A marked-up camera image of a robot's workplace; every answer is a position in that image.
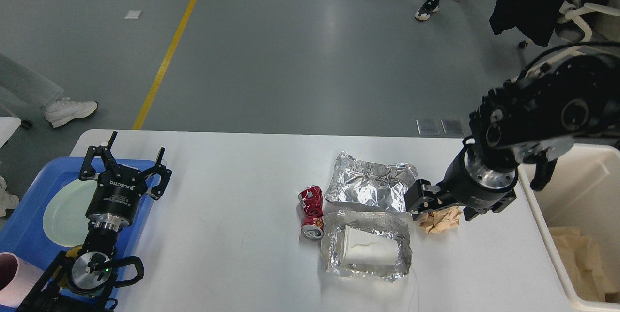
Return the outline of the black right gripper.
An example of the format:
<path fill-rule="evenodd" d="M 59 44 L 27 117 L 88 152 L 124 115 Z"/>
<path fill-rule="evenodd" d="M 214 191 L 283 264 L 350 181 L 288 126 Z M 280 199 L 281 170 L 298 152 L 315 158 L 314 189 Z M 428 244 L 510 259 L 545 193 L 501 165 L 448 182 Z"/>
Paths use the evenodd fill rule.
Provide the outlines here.
<path fill-rule="evenodd" d="M 465 206 L 465 221 L 478 215 L 500 213 L 517 196 L 514 192 L 518 173 L 498 172 L 483 164 L 482 159 L 468 148 L 463 148 L 448 166 L 441 182 L 432 185 L 428 180 L 418 179 L 405 193 L 405 208 L 413 221 L 431 211 Z"/>

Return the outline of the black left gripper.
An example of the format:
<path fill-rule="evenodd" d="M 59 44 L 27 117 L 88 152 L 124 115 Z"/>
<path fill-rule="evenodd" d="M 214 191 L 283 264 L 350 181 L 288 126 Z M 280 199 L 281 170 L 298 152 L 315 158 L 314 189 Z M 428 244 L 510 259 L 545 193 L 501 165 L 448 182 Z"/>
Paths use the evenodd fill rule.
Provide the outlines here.
<path fill-rule="evenodd" d="M 78 177 L 79 180 L 97 180 L 93 198 L 85 213 L 86 218 L 99 227 L 101 223 L 110 223 L 113 230 L 133 224 L 141 195 L 160 200 L 172 177 L 172 171 L 163 162 L 164 147 L 159 149 L 155 163 L 146 170 L 120 166 L 111 153 L 117 134 L 117 131 L 113 131 L 106 145 L 87 148 Z M 104 172 L 96 172 L 92 165 L 95 158 L 102 160 Z"/>

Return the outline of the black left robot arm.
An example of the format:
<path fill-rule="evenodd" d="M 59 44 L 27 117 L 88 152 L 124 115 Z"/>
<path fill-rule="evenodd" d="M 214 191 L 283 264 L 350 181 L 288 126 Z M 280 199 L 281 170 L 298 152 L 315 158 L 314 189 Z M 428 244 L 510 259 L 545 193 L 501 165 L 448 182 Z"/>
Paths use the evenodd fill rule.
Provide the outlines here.
<path fill-rule="evenodd" d="M 111 147 L 117 132 L 106 145 L 89 146 L 79 171 L 79 180 L 93 180 L 96 187 L 85 211 L 87 235 L 76 257 L 60 251 L 38 277 L 18 312 L 112 312 L 118 301 L 113 290 L 131 286 L 144 277 L 142 260 L 122 257 L 118 238 L 137 218 L 142 198 L 159 200 L 172 171 L 159 149 L 151 167 L 139 170 L 119 164 Z"/>

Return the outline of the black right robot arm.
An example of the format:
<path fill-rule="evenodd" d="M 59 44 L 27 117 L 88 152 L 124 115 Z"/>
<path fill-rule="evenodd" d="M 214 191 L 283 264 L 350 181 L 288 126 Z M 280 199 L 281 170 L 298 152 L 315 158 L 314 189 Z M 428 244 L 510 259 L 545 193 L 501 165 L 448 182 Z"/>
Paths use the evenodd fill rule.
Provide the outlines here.
<path fill-rule="evenodd" d="M 471 134 L 436 185 L 418 179 L 404 195 L 413 220 L 461 207 L 466 221 L 499 213 L 516 199 L 518 166 L 533 164 L 530 186 L 542 190 L 574 138 L 619 122 L 619 58 L 577 55 L 539 74 L 529 63 L 518 77 L 490 89 L 469 114 Z"/>

